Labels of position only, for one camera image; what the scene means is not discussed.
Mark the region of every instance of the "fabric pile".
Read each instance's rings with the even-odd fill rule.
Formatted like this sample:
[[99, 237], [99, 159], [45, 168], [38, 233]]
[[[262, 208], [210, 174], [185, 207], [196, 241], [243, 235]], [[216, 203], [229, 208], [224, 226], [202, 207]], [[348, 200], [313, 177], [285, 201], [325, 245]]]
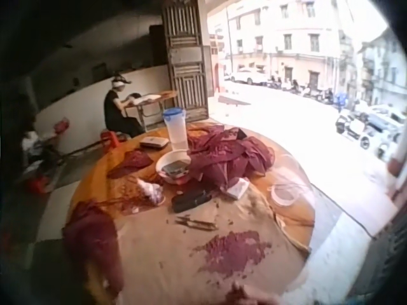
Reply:
[[137, 172], [153, 163], [148, 154], [141, 149], [134, 149], [125, 153], [125, 157], [120, 164], [112, 168], [107, 173], [109, 179], [119, 179], [131, 173]]
[[274, 151], [239, 128], [224, 130], [224, 126], [215, 125], [199, 130], [206, 134], [188, 137], [189, 171], [198, 180], [206, 178], [228, 189], [254, 172], [264, 175], [274, 164]]
[[85, 264], [94, 262], [109, 286], [113, 297], [123, 289], [123, 270], [117, 231], [110, 216], [94, 201], [81, 201], [70, 221], [62, 229], [64, 245], [72, 261], [85, 274]]

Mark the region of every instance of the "small table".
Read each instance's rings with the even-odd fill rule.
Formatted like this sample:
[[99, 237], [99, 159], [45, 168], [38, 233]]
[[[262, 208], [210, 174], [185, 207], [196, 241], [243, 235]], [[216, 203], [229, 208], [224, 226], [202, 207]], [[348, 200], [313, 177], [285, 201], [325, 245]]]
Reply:
[[[188, 129], [197, 129], [209, 125], [215, 125], [214, 123], [190, 123], [187, 125]], [[280, 207], [273, 200], [270, 199], [270, 187], [277, 184], [280, 177], [279, 171], [277, 170], [277, 165], [284, 166], [281, 164], [281, 158], [288, 158], [288, 163], [294, 164], [291, 167], [291, 171], [295, 172], [298, 179], [301, 180], [301, 186], [307, 188], [312, 192], [311, 183], [303, 171], [302, 167], [295, 161], [291, 154], [286, 151], [278, 143], [249, 130], [242, 130], [248, 136], [255, 136], [260, 139], [266, 146], [271, 147], [275, 152], [276, 162], [271, 170], [266, 173], [265, 177], [255, 177], [251, 179], [251, 183], [257, 187], [257, 189], [267, 198], [270, 206], [275, 212], [275, 220], [280, 226], [281, 230], [285, 235], [291, 240], [291, 242], [298, 248], [303, 250], [308, 250], [310, 244], [312, 232], [314, 230], [315, 223], [315, 210], [314, 203], [310, 202], [310, 197], [302, 196], [298, 198], [289, 207]], [[106, 201], [112, 198], [118, 198], [122, 196], [121, 190], [126, 186], [126, 178], [109, 180], [106, 175], [107, 172], [114, 166], [119, 164], [127, 151], [139, 147], [139, 142], [144, 137], [165, 137], [168, 138], [168, 132], [166, 128], [159, 128], [140, 135], [128, 142], [123, 143], [118, 148], [111, 151], [109, 154], [103, 156], [96, 164], [96, 166], [85, 176], [85, 178], [80, 182], [78, 188], [76, 189], [74, 196], [71, 200], [71, 206], [68, 213], [68, 219], [75, 206], [80, 201], [88, 201], [94, 199], [97, 202]], [[163, 156], [165, 153], [171, 151], [171, 146], [168, 145], [165, 149], [161, 151], [151, 151], [149, 152], [149, 157], [154, 161], [154, 163], [136, 173], [133, 173], [132, 177], [140, 178], [150, 178], [155, 175], [155, 163]], [[171, 204], [171, 198], [177, 194], [180, 187], [186, 189], [188, 184], [184, 186], [173, 186], [170, 184], [164, 185], [164, 195], [165, 203], [164, 205]], [[121, 217], [122, 214], [119, 210], [115, 208], [105, 209], [105, 211], [114, 219]], [[106, 301], [106, 292], [103, 289], [102, 278], [95, 267], [95, 265], [90, 262], [87, 266], [88, 272], [88, 283], [87, 287], [91, 291], [92, 295], [102, 304], [103, 300]]]
[[[163, 113], [163, 111], [165, 109], [165, 106], [163, 105], [163, 103], [166, 100], [169, 100], [170, 98], [174, 98], [174, 97], [177, 96], [177, 92], [174, 91], [174, 90], [163, 91], [163, 92], [155, 93], [155, 94], [160, 95], [161, 97], [156, 98], [155, 100], [146, 100], [146, 101], [141, 102], [140, 104], [137, 104], [137, 105], [128, 105], [125, 108], [125, 114], [126, 114], [127, 117], [128, 117], [127, 110], [129, 110], [131, 108], [136, 108], [137, 109], [137, 112], [138, 112], [139, 118], [140, 118], [140, 124], [145, 130], [148, 130], [149, 127], [152, 127], [152, 126], [156, 125], [157, 123], [146, 125], [145, 122], [144, 122], [144, 118], [150, 118], [152, 116], [156, 116], [159, 113]], [[147, 106], [147, 105], [153, 105], [153, 104], [158, 104], [158, 106], [160, 107], [160, 110], [158, 112], [156, 112], [156, 113], [145, 115], [143, 107]]]

